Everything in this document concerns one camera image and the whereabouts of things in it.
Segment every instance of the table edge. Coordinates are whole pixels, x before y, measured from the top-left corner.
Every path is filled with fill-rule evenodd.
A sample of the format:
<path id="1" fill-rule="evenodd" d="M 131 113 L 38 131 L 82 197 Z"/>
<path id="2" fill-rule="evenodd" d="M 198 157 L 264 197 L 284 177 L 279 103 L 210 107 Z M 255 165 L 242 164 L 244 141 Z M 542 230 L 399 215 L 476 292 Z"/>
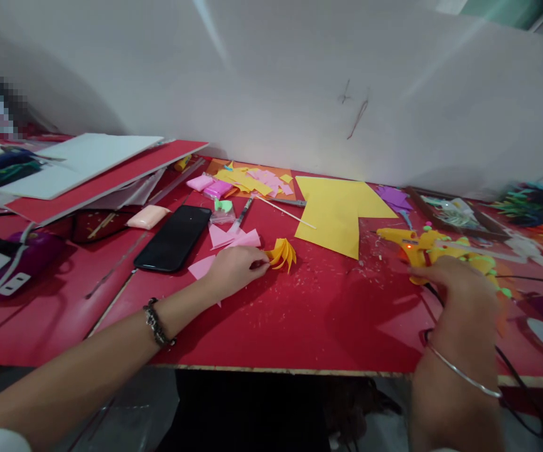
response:
<path id="1" fill-rule="evenodd" d="M 187 365 L 187 364 L 153 364 L 153 367 L 168 367 L 182 370 L 219 370 L 228 372 L 260 372 L 269 374 L 291 374 L 291 375 L 332 375 L 339 377 L 386 377 L 405 378 L 411 380 L 412 373 L 402 372 L 376 372 L 371 370 L 317 370 L 317 369 L 275 369 L 267 367 L 236 367 L 236 366 L 209 366 L 209 365 Z M 543 377 L 521 377 L 522 381 L 529 388 L 543 389 Z M 517 387 L 518 383 L 510 375 L 499 375 L 498 385 L 504 387 Z"/>

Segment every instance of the left hand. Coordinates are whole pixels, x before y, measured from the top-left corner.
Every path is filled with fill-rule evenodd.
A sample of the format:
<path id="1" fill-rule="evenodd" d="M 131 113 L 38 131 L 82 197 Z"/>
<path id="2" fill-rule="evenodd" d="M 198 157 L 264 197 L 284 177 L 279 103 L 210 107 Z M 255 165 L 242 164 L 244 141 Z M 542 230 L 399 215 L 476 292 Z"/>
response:
<path id="1" fill-rule="evenodd" d="M 220 298 L 227 298 L 265 274 L 267 254 L 255 247 L 231 247 L 221 251 L 204 278 Z"/>

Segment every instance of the paper flower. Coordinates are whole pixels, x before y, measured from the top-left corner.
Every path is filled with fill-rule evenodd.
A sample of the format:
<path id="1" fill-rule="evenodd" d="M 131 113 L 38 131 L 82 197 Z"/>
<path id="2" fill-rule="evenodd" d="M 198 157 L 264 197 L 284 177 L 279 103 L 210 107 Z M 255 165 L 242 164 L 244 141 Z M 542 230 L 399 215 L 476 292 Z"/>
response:
<path id="1" fill-rule="evenodd" d="M 288 273 L 290 273 L 290 267 L 296 263 L 296 251 L 287 239 L 276 239 L 275 248 L 265 253 L 269 256 L 269 264 L 274 270 L 279 270 L 288 263 Z"/>

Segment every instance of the bracelet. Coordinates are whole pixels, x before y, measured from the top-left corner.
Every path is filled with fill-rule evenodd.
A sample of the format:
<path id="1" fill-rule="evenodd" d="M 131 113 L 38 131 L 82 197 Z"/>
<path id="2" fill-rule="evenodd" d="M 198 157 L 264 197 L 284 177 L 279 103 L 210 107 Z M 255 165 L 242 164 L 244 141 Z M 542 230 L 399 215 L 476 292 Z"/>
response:
<path id="1" fill-rule="evenodd" d="M 172 347 L 177 342 L 177 338 L 174 337 L 173 339 L 169 339 L 165 334 L 158 323 L 158 314 L 154 310 L 153 304 L 158 301 L 158 298 L 150 298 L 148 301 L 148 304 L 144 306 L 144 311 L 146 312 L 146 324 L 152 328 L 152 331 L 154 333 L 154 340 L 160 347 L 164 347 L 165 345 L 168 345 L 169 347 Z"/>
<path id="2" fill-rule="evenodd" d="M 469 376 L 464 374 L 460 369 L 455 367 L 453 364 L 451 364 L 449 361 L 447 361 L 447 358 L 445 358 L 443 355 L 441 355 L 436 348 L 433 347 L 432 343 L 428 342 L 428 348 L 430 348 L 433 353 L 441 360 L 443 361 L 447 367 L 449 367 L 452 371 L 454 371 L 456 374 L 458 374 L 460 377 L 462 377 L 464 380 L 466 380 L 468 383 L 470 383 L 472 386 L 475 386 L 479 388 L 482 392 L 484 392 L 486 395 L 494 397 L 496 399 L 501 398 L 502 393 L 501 392 L 495 392 L 490 390 L 489 388 L 481 385 L 478 382 L 475 382 L 473 379 L 471 379 Z"/>

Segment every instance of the floor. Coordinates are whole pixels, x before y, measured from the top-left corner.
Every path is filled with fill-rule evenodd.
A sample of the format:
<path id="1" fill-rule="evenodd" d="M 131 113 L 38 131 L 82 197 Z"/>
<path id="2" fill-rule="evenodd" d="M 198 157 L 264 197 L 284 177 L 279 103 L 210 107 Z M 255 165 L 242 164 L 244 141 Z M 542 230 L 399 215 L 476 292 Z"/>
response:
<path id="1" fill-rule="evenodd" d="M 29 371 L 19 367 L 0 368 L 0 391 Z M 368 415 L 367 433 L 358 443 L 359 450 L 407 451 L 409 383 L 400 379 L 377 379 L 376 383 L 379 390 L 403 408 L 404 415 Z M 174 372 L 167 368 L 146 367 L 119 391 L 112 404 L 68 435 L 55 452 L 153 451 L 173 422 L 178 401 Z M 535 425 L 536 419 L 527 418 Z M 508 452 L 543 451 L 543 439 L 528 433 L 506 410 L 502 412 L 502 421 Z M 342 446 L 338 450 L 346 452 L 347 449 Z"/>

